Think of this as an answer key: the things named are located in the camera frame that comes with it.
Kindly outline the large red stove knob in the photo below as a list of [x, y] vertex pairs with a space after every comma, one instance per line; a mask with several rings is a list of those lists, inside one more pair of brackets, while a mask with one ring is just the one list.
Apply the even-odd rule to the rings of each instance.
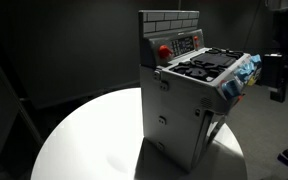
[[169, 59], [173, 52], [167, 45], [161, 45], [158, 50], [158, 55], [161, 59]]

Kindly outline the black stove keypad panel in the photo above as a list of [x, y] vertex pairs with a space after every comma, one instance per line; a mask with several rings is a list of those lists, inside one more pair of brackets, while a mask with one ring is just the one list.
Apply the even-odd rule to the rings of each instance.
[[193, 39], [191, 37], [184, 37], [173, 40], [171, 45], [175, 56], [185, 54], [195, 49]]

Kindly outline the black equipment on right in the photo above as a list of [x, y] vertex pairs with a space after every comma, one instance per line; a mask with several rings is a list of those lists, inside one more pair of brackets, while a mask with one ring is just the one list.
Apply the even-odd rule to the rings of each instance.
[[265, 54], [262, 60], [261, 83], [270, 91], [270, 99], [283, 103], [286, 99], [288, 67], [281, 54]]

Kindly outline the black burner grate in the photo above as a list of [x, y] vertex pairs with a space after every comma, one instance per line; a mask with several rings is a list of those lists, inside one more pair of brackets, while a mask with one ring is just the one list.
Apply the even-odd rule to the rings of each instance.
[[180, 62], [171, 68], [171, 71], [205, 82], [211, 82], [221, 75], [225, 68], [210, 63], [200, 63], [197, 61]]

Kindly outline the grey toy stove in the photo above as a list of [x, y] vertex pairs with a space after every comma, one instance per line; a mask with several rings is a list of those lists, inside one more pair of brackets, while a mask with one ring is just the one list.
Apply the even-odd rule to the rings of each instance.
[[[140, 86], [144, 137], [181, 168], [190, 171], [200, 161], [246, 86], [256, 82], [261, 58], [243, 51], [206, 47], [198, 27], [200, 13], [181, 10], [141, 10], [139, 20]], [[191, 37], [199, 47], [161, 59], [158, 50]], [[171, 71], [180, 62], [197, 61], [225, 68], [211, 82]], [[222, 84], [234, 80], [241, 95], [227, 99]]]

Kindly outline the round white table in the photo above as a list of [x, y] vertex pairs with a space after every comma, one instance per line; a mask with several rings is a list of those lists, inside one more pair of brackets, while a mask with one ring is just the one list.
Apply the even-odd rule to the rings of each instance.
[[30, 180], [247, 180], [241, 147], [223, 126], [186, 172], [143, 138], [141, 90], [118, 90], [69, 114], [51, 132]]

